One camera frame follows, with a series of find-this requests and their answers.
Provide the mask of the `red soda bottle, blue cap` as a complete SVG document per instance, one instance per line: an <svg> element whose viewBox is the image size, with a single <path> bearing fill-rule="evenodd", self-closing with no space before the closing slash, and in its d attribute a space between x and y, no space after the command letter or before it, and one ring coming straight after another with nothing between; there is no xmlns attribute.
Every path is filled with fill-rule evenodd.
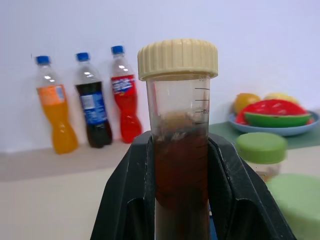
<svg viewBox="0 0 320 240"><path fill-rule="evenodd" d="M125 57L122 45L111 47L111 53L113 60L110 80L114 100L119 109L120 134L122 141L130 144L142 133L142 125L137 117L136 76Z"/></svg>

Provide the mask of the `jar with green lid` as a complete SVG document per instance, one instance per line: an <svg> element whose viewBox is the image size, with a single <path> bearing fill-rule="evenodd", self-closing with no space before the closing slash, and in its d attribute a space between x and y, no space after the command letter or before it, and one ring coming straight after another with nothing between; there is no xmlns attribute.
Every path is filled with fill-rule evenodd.
<svg viewBox="0 0 320 240"><path fill-rule="evenodd" d="M287 158L288 142L279 135L252 132L240 135L235 141L238 155L267 182L281 171Z"/></svg>

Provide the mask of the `cream-capped test tube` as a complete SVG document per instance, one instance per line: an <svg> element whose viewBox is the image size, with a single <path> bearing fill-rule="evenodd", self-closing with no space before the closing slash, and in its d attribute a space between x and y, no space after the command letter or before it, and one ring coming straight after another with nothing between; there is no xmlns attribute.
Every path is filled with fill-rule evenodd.
<svg viewBox="0 0 320 240"><path fill-rule="evenodd" d="M155 239L211 240L208 197L210 82L218 50L179 38L141 48L155 174Z"/></svg>

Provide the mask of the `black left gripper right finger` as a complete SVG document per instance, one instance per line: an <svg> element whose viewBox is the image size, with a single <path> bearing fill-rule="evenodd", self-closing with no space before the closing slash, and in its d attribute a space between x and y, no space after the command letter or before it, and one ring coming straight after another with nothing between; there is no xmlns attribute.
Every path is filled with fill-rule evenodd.
<svg viewBox="0 0 320 240"><path fill-rule="evenodd" d="M235 147L208 135L208 199L217 240L297 240L265 182Z"/></svg>

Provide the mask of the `cola bottle, blue label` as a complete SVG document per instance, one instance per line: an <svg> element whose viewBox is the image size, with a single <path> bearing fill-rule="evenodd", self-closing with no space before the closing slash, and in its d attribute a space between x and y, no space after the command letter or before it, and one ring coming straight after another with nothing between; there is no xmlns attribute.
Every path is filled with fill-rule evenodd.
<svg viewBox="0 0 320 240"><path fill-rule="evenodd" d="M79 52L75 57L78 62L75 88L84 115L87 140L92 148L100 149L113 141L103 82L92 66L88 52Z"/></svg>

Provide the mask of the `near green lid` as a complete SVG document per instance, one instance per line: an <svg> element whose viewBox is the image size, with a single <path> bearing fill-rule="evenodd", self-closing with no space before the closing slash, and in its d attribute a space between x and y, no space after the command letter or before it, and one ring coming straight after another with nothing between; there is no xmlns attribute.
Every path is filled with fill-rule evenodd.
<svg viewBox="0 0 320 240"><path fill-rule="evenodd" d="M320 240L320 178L286 173L266 182L297 240Z"/></svg>

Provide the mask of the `orange soda bottle, blue cap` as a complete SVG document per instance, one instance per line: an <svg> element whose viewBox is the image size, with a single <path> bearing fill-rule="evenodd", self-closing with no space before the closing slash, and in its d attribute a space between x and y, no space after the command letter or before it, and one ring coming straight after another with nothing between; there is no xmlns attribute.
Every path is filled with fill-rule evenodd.
<svg viewBox="0 0 320 240"><path fill-rule="evenodd" d="M65 87L51 66L47 55L35 57L38 66L37 94L42 110L51 124L51 140L54 151L67 154L78 148L78 139L69 120L69 109Z"/></svg>

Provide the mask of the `blue plate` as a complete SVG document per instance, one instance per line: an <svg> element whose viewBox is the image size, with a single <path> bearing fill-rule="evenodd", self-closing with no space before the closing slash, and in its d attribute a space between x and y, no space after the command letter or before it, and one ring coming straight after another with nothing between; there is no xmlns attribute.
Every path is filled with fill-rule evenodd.
<svg viewBox="0 0 320 240"><path fill-rule="evenodd" d="M290 136L305 134L312 130L315 130L316 127L320 127L319 114L314 111L309 111L309 112L314 120L313 123L303 125L303 126L295 126L295 127L268 128L268 127L242 125L242 124L236 123L236 115L234 113L229 114L228 122L234 129L242 133L264 132L264 133L277 134L283 137L290 137Z"/></svg>

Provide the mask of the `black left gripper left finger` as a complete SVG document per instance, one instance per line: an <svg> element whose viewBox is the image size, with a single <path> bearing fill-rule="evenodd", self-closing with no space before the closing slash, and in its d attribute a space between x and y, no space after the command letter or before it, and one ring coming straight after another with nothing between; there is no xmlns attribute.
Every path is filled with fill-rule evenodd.
<svg viewBox="0 0 320 240"><path fill-rule="evenodd" d="M151 132L136 137L108 179L90 240L156 240Z"/></svg>

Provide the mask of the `watermelon slice toy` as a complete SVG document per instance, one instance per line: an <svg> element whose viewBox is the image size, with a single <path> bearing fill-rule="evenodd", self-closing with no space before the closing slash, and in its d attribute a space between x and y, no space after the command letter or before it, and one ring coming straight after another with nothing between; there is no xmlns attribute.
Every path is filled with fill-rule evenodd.
<svg viewBox="0 0 320 240"><path fill-rule="evenodd" d="M261 128L300 127L314 122L312 114L300 105L282 99L261 100L246 106L235 122Z"/></svg>

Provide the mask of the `orange fruit toy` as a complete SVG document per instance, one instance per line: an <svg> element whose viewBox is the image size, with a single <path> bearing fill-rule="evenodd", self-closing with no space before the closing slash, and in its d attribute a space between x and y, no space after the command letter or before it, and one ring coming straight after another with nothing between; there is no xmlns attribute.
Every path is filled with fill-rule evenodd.
<svg viewBox="0 0 320 240"><path fill-rule="evenodd" d="M259 101L261 101L261 98L258 95L252 93L240 93L236 96L233 102L233 110L238 114L248 105Z"/></svg>

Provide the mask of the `yellow fruit toy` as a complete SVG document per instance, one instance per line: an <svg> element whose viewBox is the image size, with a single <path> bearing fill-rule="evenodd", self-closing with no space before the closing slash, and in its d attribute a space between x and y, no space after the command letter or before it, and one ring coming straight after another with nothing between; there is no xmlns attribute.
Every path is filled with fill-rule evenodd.
<svg viewBox="0 0 320 240"><path fill-rule="evenodd" d="M264 100L284 100L284 101L288 101L291 103L295 103L297 105L300 104L300 102L295 97L290 96L285 93L281 93L281 92L270 93L270 94L266 95L263 99Z"/></svg>

